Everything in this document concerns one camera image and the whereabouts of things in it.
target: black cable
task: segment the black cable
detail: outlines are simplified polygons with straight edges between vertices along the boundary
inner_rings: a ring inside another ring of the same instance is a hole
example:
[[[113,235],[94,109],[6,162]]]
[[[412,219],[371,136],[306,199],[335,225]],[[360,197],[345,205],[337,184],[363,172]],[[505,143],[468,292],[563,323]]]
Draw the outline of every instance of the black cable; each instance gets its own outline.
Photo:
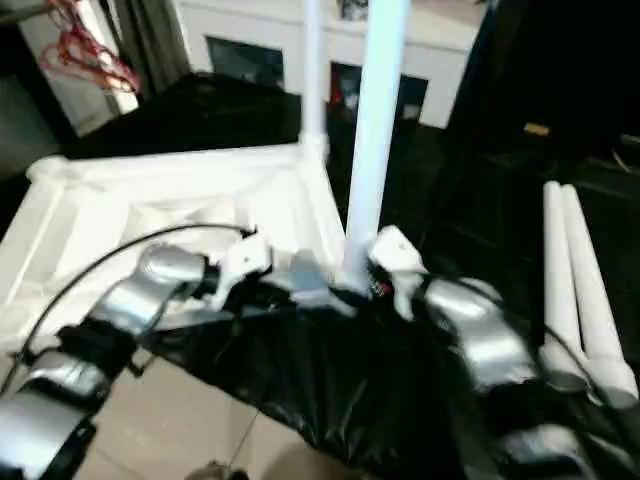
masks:
[[[110,252],[104,254],[102,257],[98,258],[93,263],[91,263],[88,267],[86,267],[84,270],[82,270],[80,273],[78,273],[73,278],[73,280],[71,280],[67,285],[65,285],[64,288],[62,288],[53,297],[53,299],[51,299],[51,301],[47,304],[47,307],[40,314],[40,316],[38,317],[38,319],[34,323],[33,327],[31,328],[31,331],[29,332],[29,334],[25,338],[24,343],[22,344],[22,347],[20,348],[20,351],[17,353],[17,355],[14,356],[13,364],[11,365],[11,368],[9,369],[9,371],[7,372],[7,375],[5,376],[4,380],[2,381],[2,386],[0,387],[0,398],[2,396],[4,396],[4,394],[7,392],[7,390],[9,389],[11,384],[13,383],[13,380],[14,380],[16,374],[18,373],[18,368],[20,367],[20,365],[22,363],[24,363],[25,359],[28,358],[29,354],[31,353],[31,343],[33,342],[33,339],[35,338],[36,334],[38,333],[38,330],[40,330],[40,327],[42,326],[44,320],[47,318],[49,313],[51,313],[51,311],[55,308],[55,306],[60,302],[60,300],[62,300],[62,298],[65,295],[67,295],[71,291],[71,289],[73,289],[73,287],[75,287],[88,274],[90,274],[92,271],[94,271],[100,265],[105,263],[107,260],[109,260],[112,257],[122,253],[125,250],[128,250],[129,248],[131,248],[131,247],[133,247],[135,245],[139,245],[139,244],[144,243],[144,242],[146,242],[148,240],[153,240],[154,238],[161,237],[161,236],[167,235],[169,233],[180,232],[180,231],[183,231],[183,230],[191,230],[191,229],[196,229],[196,228],[203,228],[203,229],[215,228],[215,229],[221,229],[221,230],[233,230],[233,231],[236,231],[236,232],[240,233],[243,236],[250,235],[252,233],[249,230],[246,230],[246,229],[244,229],[242,227],[238,227],[238,226],[235,226],[235,225],[218,224],[218,223],[193,223],[193,224],[189,224],[189,225],[178,225],[178,226],[175,226],[175,227],[169,227],[169,228],[165,228],[165,229],[162,229],[162,230],[158,230],[156,232],[149,233],[147,235],[143,235],[142,237],[135,238],[135,239],[133,239],[133,240],[127,242],[127,243],[124,243],[124,244],[120,245],[117,248],[114,248]]]

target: vertical pole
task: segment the vertical pole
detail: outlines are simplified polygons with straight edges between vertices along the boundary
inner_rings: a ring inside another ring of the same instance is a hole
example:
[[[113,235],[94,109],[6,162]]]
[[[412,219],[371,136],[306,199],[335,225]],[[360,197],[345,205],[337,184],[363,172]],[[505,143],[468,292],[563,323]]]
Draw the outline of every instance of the vertical pole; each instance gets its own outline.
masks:
[[[305,69],[302,97],[302,133],[324,141],[324,95],[322,91],[325,58],[322,48],[324,0],[304,0]]]
[[[378,233],[410,9],[411,0],[369,6],[343,260],[346,282],[359,290],[367,287],[367,248]]]
[[[627,408],[638,401],[635,376],[624,360],[578,193],[571,185],[565,185],[562,194],[571,269],[589,371],[613,407]]]
[[[544,322],[582,359],[584,354],[580,343],[580,324],[562,203],[560,184],[546,183],[543,189]],[[549,370],[554,387],[567,391],[586,388],[586,380],[579,366],[556,339],[546,337],[540,356]]]

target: white cabinet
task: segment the white cabinet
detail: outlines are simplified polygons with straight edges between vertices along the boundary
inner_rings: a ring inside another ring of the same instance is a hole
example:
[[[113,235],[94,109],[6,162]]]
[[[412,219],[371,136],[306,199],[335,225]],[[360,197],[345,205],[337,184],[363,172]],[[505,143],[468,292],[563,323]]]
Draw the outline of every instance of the white cabinet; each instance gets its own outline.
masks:
[[[282,53],[285,90],[302,92],[303,0],[174,1],[194,70],[216,70],[211,38],[266,47]],[[323,90],[328,99],[331,63],[362,65],[367,26],[341,20],[336,0],[326,2]],[[485,9],[465,0],[414,0],[403,73],[428,82],[421,123],[447,125]]]

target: silver metal part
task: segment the silver metal part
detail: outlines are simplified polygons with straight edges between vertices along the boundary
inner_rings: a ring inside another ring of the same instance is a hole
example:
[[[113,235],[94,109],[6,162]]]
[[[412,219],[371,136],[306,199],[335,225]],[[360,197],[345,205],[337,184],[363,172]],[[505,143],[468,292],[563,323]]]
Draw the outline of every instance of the silver metal part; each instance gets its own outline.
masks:
[[[498,293],[478,280],[463,280],[489,297]],[[427,289],[429,308],[442,312],[456,327],[460,348],[478,390],[535,378],[535,362],[496,302],[463,285],[436,280]]]
[[[142,253],[137,271],[154,282],[181,283],[195,289],[205,268],[206,259],[202,255],[171,245],[152,245]]]
[[[111,382],[98,367],[55,350],[38,357],[25,383],[35,379],[49,380],[65,391],[87,399],[102,398],[111,388]]]
[[[142,254],[136,271],[114,285],[89,315],[141,335],[155,327],[170,300],[185,298],[197,288],[205,268],[202,255],[153,245]]]
[[[146,275],[135,273],[115,284],[89,316],[111,322],[133,335],[141,335],[155,326],[177,287],[153,282]]]
[[[536,466],[570,460],[582,473],[581,478],[598,478],[575,433],[566,427],[540,425],[508,435],[501,443],[508,457],[519,465]]]
[[[33,391],[0,402],[0,465],[42,477],[87,414]]]

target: black plastic sheet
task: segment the black plastic sheet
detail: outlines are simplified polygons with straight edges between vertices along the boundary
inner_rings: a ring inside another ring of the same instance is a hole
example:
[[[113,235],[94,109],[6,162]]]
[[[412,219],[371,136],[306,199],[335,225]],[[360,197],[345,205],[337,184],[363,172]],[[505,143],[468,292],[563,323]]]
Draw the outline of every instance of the black plastic sheet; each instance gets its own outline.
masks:
[[[299,113],[298,97],[191,75],[63,153],[91,158],[295,142]],[[328,119],[328,171],[345,219],[354,128],[340,112]],[[578,188],[637,375],[640,178],[552,147],[483,156],[464,138],[400,125],[382,224],[397,224],[420,244],[431,271],[494,284],[512,310],[512,325],[535,349],[543,322],[542,185],[550,179]],[[499,478],[463,370],[438,356],[427,332],[397,320],[388,312],[356,320],[330,311],[288,312],[154,337],[149,346],[351,465],[388,478]],[[516,399],[500,403],[498,415],[518,420],[526,410],[531,422],[566,418],[546,391]],[[601,411],[577,400],[576,408],[589,412],[585,422],[610,428]],[[625,415],[624,423],[638,431],[637,412]]]

